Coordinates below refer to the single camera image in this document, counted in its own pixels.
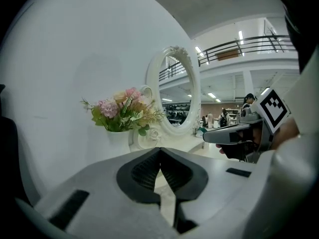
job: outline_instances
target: white flower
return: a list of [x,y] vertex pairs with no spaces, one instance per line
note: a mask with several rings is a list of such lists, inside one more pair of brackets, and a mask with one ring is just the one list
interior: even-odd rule
[[150,140],[156,141],[159,139],[160,134],[157,130],[151,128],[149,134],[150,134]]
[[146,96],[141,95],[138,99],[139,103],[143,104],[143,105],[150,105],[151,104],[151,100],[149,98],[147,98]]

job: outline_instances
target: black and white tag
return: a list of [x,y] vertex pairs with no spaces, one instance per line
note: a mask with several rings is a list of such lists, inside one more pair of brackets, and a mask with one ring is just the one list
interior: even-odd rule
[[275,90],[269,89],[257,101],[259,115],[267,121],[272,133],[285,122],[289,115],[289,110],[284,101],[282,101]]

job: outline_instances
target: white curved wall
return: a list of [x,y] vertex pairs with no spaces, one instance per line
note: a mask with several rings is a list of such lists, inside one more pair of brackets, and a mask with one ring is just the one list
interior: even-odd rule
[[81,97],[97,101],[145,84],[150,60],[170,45],[185,47],[198,66],[189,37],[155,0],[29,0],[22,11],[30,4],[2,46],[0,79],[34,204],[86,165],[114,156]]

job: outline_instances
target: white vase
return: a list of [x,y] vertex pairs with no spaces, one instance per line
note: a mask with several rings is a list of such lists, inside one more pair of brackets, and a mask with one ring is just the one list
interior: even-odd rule
[[107,150],[108,157],[118,157],[127,154],[130,151],[129,136],[130,131],[125,132],[110,132],[106,131],[107,138],[109,139],[109,148]]

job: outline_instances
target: flower bouquet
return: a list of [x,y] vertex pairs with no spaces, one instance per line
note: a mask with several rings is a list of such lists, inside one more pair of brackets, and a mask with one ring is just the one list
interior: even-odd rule
[[85,99],[81,103],[91,110],[95,125],[104,126],[111,132],[138,129],[139,134],[145,136],[150,123],[160,122],[165,117],[156,109],[155,100],[142,95],[136,88],[116,92],[113,98],[100,100],[96,105]]

